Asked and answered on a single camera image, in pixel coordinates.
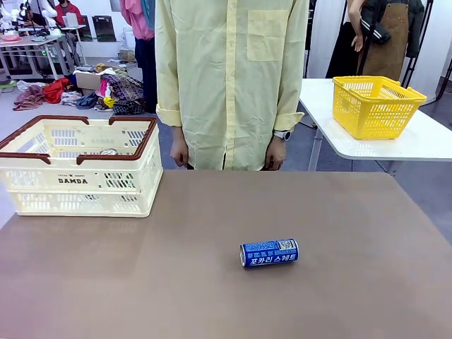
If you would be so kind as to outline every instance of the yellow plastic basket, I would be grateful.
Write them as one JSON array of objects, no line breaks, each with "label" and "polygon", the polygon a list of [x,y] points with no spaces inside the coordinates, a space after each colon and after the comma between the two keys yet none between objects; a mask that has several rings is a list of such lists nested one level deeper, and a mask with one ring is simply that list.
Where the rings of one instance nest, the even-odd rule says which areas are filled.
[{"label": "yellow plastic basket", "polygon": [[334,119],[356,139],[394,139],[427,100],[383,76],[344,76],[334,82]]}]

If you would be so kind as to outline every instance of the black jacket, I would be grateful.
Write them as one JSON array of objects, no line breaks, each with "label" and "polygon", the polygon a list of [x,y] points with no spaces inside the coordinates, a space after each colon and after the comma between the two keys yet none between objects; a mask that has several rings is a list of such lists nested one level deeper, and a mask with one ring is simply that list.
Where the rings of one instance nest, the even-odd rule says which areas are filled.
[{"label": "black jacket", "polygon": [[424,18],[424,5],[421,0],[382,0],[381,8],[379,6],[380,0],[368,0],[361,10],[361,26],[364,35],[369,33],[370,25],[372,22],[372,17],[374,11],[379,11],[379,16],[376,23],[375,33],[372,36],[373,41],[379,44],[383,44],[388,41],[391,36],[385,27],[380,24],[381,19],[383,19],[384,11],[388,3],[393,4],[408,4],[408,25],[410,28],[408,34],[408,47],[407,47],[407,57],[415,58],[420,51],[420,35],[422,29],[422,20]]}]

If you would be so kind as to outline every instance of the apron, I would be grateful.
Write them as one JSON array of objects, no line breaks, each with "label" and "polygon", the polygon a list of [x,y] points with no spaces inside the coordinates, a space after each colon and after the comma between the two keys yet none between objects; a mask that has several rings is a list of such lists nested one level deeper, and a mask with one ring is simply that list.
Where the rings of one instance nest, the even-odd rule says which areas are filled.
[{"label": "apron", "polygon": [[385,44],[371,43],[362,75],[385,76],[399,81],[408,44],[408,4],[392,4],[390,0],[380,23],[391,38]]}]

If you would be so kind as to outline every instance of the wristwatch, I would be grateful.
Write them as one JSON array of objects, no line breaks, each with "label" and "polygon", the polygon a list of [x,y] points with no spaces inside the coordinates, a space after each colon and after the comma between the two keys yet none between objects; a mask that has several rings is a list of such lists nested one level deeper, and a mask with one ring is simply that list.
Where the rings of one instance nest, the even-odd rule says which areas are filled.
[{"label": "wristwatch", "polygon": [[290,131],[273,131],[273,135],[283,139],[284,141],[289,141],[292,133],[290,133]]}]

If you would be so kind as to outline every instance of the shirt pocket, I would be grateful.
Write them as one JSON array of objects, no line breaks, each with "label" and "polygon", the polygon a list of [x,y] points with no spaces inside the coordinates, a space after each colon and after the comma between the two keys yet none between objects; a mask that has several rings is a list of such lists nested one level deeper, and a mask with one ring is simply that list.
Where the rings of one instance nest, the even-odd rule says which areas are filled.
[{"label": "shirt pocket", "polygon": [[248,11],[249,61],[283,60],[288,10]]}]

